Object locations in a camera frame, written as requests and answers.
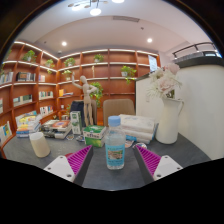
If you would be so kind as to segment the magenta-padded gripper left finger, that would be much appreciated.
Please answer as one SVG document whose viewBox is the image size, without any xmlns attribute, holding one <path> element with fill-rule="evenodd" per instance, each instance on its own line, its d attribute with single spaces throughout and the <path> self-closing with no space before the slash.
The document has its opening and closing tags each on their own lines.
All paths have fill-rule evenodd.
<svg viewBox="0 0 224 224">
<path fill-rule="evenodd" d="M 92 156 L 93 146 L 89 145 L 75 153 L 58 156 L 44 170 L 81 186 Z"/>
</svg>

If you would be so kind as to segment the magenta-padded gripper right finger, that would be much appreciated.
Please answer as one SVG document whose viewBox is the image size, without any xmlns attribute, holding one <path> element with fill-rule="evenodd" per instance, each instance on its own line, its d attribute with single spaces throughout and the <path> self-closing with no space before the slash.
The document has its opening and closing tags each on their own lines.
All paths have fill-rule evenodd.
<svg viewBox="0 0 224 224">
<path fill-rule="evenodd" d="M 170 156 L 159 156 L 139 145 L 134 147 L 134 154 L 146 184 L 160 180 L 182 169 L 182 166 Z"/>
</svg>

